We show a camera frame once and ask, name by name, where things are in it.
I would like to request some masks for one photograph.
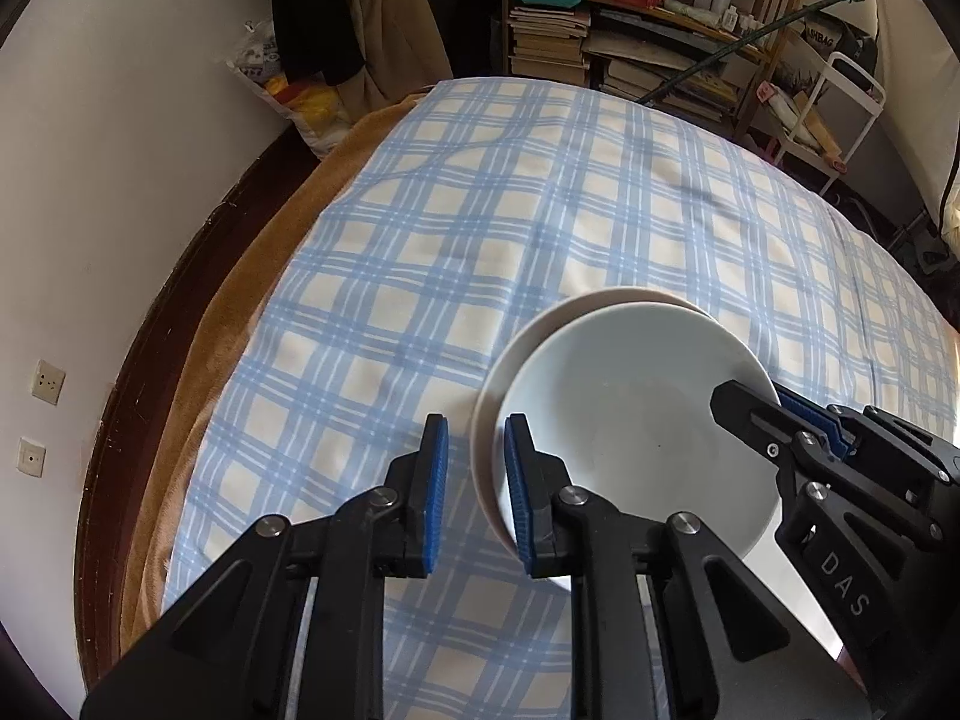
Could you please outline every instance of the metal screw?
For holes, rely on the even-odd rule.
[[[560,501],[568,506],[582,506],[587,503],[587,498],[590,498],[590,493],[583,488],[575,487],[575,485],[568,485],[560,490]]]
[[[256,530],[258,536],[273,538],[283,533],[286,528],[287,523],[279,514],[267,514],[267,517],[258,519],[253,530]]]
[[[824,501],[827,500],[829,490],[819,482],[808,482],[806,483],[806,494],[815,501]]]
[[[670,517],[670,524],[673,525],[675,531],[686,533],[688,536],[697,533],[702,525],[700,518],[696,514],[690,514],[690,512],[677,512],[673,517]]]
[[[378,509],[389,509],[397,502],[397,491],[393,488],[373,488],[370,491],[370,505]]]

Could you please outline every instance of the checkered bed sheet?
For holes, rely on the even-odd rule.
[[[330,514],[450,423],[436,573],[388,581],[387,717],[568,716],[568,597],[522,574],[469,476],[467,420],[526,322],[603,286],[669,290],[818,402],[952,439],[955,334],[880,247],[752,154],[546,81],[440,84],[318,218],[210,421],[165,604],[248,524]]]

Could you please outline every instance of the white bowl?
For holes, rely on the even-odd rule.
[[[512,537],[512,530],[508,530],[500,513],[497,502],[498,488],[494,484],[495,473],[500,474],[498,479],[502,477],[502,439],[501,445],[498,446],[497,451],[494,451],[493,437],[496,435],[497,417],[503,398],[514,382],[517,372],[536,348],[560,328],[598,309],[626,303],[668,303],[683,306],[690,311],[699,312],[700,310],[683,298],[645,287],[608,287],[577,295],[551,306],[531,319],[531,322],[511,338],[510,343],[487,374],[470,417],[470,473],[480,501],[480,508],[483,509],[487,522],[490,522],[496,537],[514,554],[517,553],[517,545]]]
[[[541,343],[517,373],[494,456],[502,457],[507,416],[525,413],[536,448],[562,458],[573,484],[628,514],[694,512],[746,557],[779,496],[775,467],[710,414],[713,389],[730,379],[776,401],[757,358],[710,317],[661,303],[600,309]],[[493,471],[512,537],[503,464]]]

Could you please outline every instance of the electrical outlet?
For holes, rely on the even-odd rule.
[[[43,461],[47,450],[43,446],[20,439],[20,451],[16,456],[16,469],[27,476],[43,476]]]
[[[30,393],[40,400],[45,400],[54,406],[59,400],[59,391],[64,388],[66,372],[53,367],[46,360],[37,363],[37,373],[34,374],[34,385]]]

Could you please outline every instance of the brown blanket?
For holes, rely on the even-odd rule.
[[[272,287],[318,213],[349,185],[418,99],[406,98],[357,122],[260,231],[206,308],[176,385],[133,529],[121,599],[121,653],[160,616],[160,598],[200,440]]]

